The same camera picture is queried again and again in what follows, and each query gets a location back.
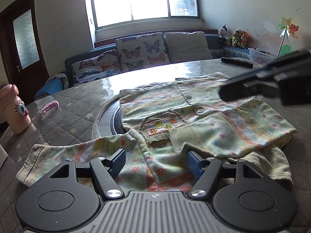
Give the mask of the colourful striped child shirt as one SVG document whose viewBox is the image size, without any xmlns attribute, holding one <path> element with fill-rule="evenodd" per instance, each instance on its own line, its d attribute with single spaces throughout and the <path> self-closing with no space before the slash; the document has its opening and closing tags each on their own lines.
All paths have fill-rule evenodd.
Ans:
<svg viewBox="0 0 311 233">
<path fill-rule="evenodd" d="M 124 149 L 126 163 L 116 178 L 124 192 L 188 192 L 195 183 L 186 164 L 186 152 L 192 149 L 223 163 L 248 160 L 291 189 L 292 173 L 282 147 L 296 129 L 257 97 L 222 101 L 218 91 L 225 79 L 218 72 L 122 90 L 125 134 L 72 146 L 34 145 L 16 178 L 31 186 L 67 158 L 86 163 Z"/>
</svg>

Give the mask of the colourful paper pinwheel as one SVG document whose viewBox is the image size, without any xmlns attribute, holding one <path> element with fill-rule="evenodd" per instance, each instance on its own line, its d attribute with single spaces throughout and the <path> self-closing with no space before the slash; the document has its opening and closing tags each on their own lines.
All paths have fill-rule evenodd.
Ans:
<svg viewBox="0 0 311 233">
<path fill-rule="evenodd" d="M 281 23 L 278 24 L 278 27 L 281 29 L 281 43 L 277 53 L 277 57 L 288 54 L 292 51 L 292 47 L 289 44 L 289 38 L 297 39 L 296 32 L 299 30 L 299 26 L 293 23 L 292 17 L 290 18 L 281 18 Z"/>
</svg>

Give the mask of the clear plastic storage box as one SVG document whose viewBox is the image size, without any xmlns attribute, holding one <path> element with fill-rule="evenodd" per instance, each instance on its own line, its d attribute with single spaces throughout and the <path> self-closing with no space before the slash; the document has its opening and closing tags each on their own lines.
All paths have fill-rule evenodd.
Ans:
<svg viewBox="0 0 311 233">
<path fill-rule="evenodd" d="M 252 62 L 256 62 L 258 64 L 264 65 L 272 62 L 276 57 L 267 54 L 262 50 L 258 50 L 257 48 L 249 48 L 249 59 Z"/>
</svg>

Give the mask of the round induction hotplate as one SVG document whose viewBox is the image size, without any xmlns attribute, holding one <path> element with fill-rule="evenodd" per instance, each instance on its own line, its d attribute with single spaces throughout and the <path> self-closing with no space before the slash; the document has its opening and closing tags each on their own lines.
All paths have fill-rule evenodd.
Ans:
<svg viewBox="0 0 311 233">
<path fill-rule="evenodd" d="M 92 137 L 125 134 L 122 126 L 119 95 L 109 99 L 103 106 L 93 124 Z"/>
</svg>

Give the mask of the orange plush toy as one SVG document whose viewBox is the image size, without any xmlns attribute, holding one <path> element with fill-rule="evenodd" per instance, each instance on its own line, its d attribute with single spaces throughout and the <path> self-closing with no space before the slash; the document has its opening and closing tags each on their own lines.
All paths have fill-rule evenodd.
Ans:
<svg viewBox="0 0 311 233">
<path fill-rule="evenodd" d="M 241 36 L 240 47 L 243 49 L 247 48 L 248 40 L 249 40 L 249 34 L 247 32 L 244 32 Z"/>
</svg>

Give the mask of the grey quilted table cover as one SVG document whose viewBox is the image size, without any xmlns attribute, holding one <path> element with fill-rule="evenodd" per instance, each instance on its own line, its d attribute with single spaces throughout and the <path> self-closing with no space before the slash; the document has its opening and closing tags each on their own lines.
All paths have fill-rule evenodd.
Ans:
<svg viewBox="0 0 311 233">
<path fill-rule="evenodd" d="M 244 71 L 241 67 L 222 64 L 218 59 L 171 64 L 104 78 L 32 102 L 28 105 L 30 127 L 21 135 L 7 129 L 1 137 L 1 145 L 8 154 L 1 167 L 1 232 L 22 230 L 15 202 L 25 186 L 16 179 L 16 174 L 33 145 L 66 146 L 92 140 L 93 124 L 102 106 L 122 89 L 214 72 L 234 76 Z M 59 107 L 43 114 L 42 108 L 53 100 L 59 102 Z M 298 203 L 290 230 L 310 232 L 310 107 L 283 107 L 273 99 L 268 99 L 267 104 L 297 129 L 295 138 L 284 148 Z"/>
</svg>

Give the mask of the brown bear plush toy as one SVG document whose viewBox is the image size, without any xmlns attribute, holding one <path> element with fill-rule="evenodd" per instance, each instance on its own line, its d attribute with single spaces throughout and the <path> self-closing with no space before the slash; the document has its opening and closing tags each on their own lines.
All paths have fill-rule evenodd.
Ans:
<svg viewBox="0 0 311 233">
<path fill-rule="evenodd" d="M 244 31 L 241 29 L 237 29 L 232 33 L 232 47 L 238 47 L 241 42 L 241 37 Z"/>
</svg>

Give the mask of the black white plush toy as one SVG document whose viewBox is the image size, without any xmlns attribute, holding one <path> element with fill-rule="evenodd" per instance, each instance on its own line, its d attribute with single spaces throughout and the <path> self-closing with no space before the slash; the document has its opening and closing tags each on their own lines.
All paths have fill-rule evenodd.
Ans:
<svg viewBox="0 0 311 233">
<path fill-rule="evenodd" d="M 219 41 L 221 44 L 231 45 L 232 44 L 232 37 L 228 33 L 227 25 L 224 24 L 218 30 Z"/>
</svg>

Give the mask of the small pink toy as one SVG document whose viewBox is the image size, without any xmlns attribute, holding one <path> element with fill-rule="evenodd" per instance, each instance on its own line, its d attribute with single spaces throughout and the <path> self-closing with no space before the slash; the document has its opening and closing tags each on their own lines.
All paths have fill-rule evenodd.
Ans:
<svg viewBox="0 0 311 233">
<path fill-rule="evenodd" d="M 57 100 L 53 100 L 42 108 L 43 114 L 48 114 L 50 111 L 55 110 L 59 107 L 59 102 Z"/>
</svg>

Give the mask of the blue cloth on sofa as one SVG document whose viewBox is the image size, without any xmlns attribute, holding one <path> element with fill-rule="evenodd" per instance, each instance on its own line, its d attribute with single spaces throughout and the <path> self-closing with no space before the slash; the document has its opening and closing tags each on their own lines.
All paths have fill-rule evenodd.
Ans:
<svg viewBox="0 0 311 233">
<path fill-rule="evenodd" d="M 45 85 L 35 94 L 34 100 L 38 100 L 48 95 L 53 95 L 69 88 L 68 77 L 65 72 L 52 75 Z"/>
</svg>

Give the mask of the pink cartoon water bottle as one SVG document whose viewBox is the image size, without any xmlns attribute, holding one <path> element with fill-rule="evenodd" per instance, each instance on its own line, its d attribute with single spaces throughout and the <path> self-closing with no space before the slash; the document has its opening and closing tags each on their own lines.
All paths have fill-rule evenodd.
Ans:
<svg viewBox="0 0 311 233">
<path fill-rule="evenodd" d="M 29 111 L 18 96 L 16 85 L 7 84 L 1 88 L 1 107 L 4 117 L 14 134 L 23 133 L 31 124 Z"/>
</svg>

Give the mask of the butterfly seat cushion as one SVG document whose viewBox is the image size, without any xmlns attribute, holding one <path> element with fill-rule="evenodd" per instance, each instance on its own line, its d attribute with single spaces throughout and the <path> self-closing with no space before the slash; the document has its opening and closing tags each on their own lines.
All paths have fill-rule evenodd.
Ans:
<svg viewBox="0 0 311 233">
<path fill-rule="evenodd" d="M 96 57 L 75 62 L 71 68 L 73 86 L 121 73 L 116 50 L 109 50 Z"/>
</svg>

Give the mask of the plain beige cushion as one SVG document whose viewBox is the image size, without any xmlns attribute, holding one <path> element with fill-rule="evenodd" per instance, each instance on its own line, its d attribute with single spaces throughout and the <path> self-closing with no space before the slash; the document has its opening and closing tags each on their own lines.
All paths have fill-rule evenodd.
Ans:
<svg viewBox="0 0 311 233">
<path fill-rule="evenodd" d="M 204 32 L 164 34 L 172 63 L 213 59 Z"/>
</svg>

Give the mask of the butterfly back cushion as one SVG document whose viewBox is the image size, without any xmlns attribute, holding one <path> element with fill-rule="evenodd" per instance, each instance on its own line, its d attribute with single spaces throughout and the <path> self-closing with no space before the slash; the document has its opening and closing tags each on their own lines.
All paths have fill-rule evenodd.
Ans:
<svg viewBox="0 0 311 233">
<path fill-rule="evenodd" d="M 115 43 L 123 73 L 170 63 L 162 33 L 119 38 Z"/>
</svg>

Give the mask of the dark wooden door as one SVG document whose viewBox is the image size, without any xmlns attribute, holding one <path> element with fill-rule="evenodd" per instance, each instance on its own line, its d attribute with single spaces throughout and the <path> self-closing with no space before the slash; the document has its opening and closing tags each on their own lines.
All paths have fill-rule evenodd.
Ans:
<svg viewBox="0 0 311 233">
<path fill-rule="evenodd" d="M 1 56 L 8 82 L 17 86 L 26 104 L 33 102 L 48 79 L 35 0 L 16 0 L 1 12 Z"/>
</svg>

